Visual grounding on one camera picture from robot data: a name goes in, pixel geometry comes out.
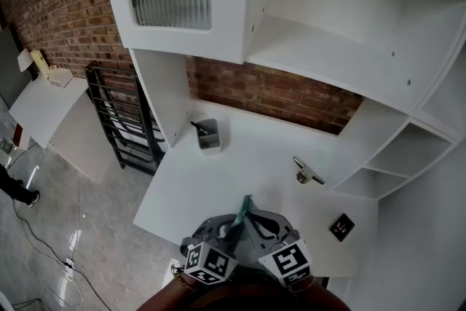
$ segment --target teal object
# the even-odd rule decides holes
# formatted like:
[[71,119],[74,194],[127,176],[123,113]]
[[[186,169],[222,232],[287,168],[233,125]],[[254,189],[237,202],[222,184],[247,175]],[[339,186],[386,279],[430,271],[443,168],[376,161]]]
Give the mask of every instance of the teal object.
[[252,210],[257,210],[257,206],[254,204],[254,201],[253,201],[252,197],[253,197],[253,195],[251,195],[251,194],[245,195],[245,197],[244,197],[244,199],[242,201],[241,209],[238,212],[238,214],[236,216],[236,219],[232,223],[231,228],[235,227],[235,226],[238,226],[243,222],[243,216],[244,216],[244,214],[246,212],[252,211]]

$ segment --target person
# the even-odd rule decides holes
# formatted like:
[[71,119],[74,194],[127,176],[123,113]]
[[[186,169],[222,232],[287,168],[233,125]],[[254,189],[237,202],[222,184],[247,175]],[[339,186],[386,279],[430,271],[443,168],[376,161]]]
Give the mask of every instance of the person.
[[39,201],[39,192],[28,191],[23,187],[23,181],[11,178],[8,175],[7,169],[5,169],[3,165],[0,165],[0,189],[8,194],[13,200],[24,202],[30,208]]
[[204,286],[195,278],[179,272],[161,291],[138,311],[181,310],[312,310],[350,311],[337,296],[310,276],[282,288],[269,277],[254,275],[230,278],[220,285]]

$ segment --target pen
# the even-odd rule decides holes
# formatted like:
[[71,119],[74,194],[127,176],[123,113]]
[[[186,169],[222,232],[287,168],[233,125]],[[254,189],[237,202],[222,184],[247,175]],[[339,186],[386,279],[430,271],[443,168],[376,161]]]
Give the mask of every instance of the pen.
[[204,135],[210,135],[210,132],[209,132],[209,131],[207,131],[205,128],[199,126],[197,123],[191,122],[191,124],[192,124],[193,126],[195,126],[195,127],[196,127],[201,133],[203,133]]

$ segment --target small gray container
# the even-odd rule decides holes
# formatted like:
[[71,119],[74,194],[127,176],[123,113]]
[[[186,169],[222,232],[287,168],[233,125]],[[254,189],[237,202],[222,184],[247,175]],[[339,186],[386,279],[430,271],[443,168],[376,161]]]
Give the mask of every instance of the small gray container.
[[212,154],[220,153],[221,150],[221,136],[220,131],[218,130],[217,119],[204,119],[198,121],[197,124],[205,128],[211,135],[204,135],[198,129],[197,132],[197,142],[202,153],[206,156]]

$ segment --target white countertop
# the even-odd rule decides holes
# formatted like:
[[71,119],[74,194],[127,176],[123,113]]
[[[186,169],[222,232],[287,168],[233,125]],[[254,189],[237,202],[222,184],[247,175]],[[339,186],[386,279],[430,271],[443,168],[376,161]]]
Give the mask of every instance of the white countertop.
[[65,88],[52,86],[42,75],[29,82],[9,110],[15,121],[43,149],[71,107],[87,89],[87,81],[74,77]]
[[[358,273],[376,239],[378,202],[301,185],[293,156],[324,179],[336,136],[218,104],[193,101],[193,120],[216,118],[223,149],[204,156],[186,125],[165,155],[134,223],[180,244],[211,216],[236,213],[245,194],[261,210],[284,215],[306,240],[316,276]],[[343,243],[328,230],[346,213],[355,228]]]

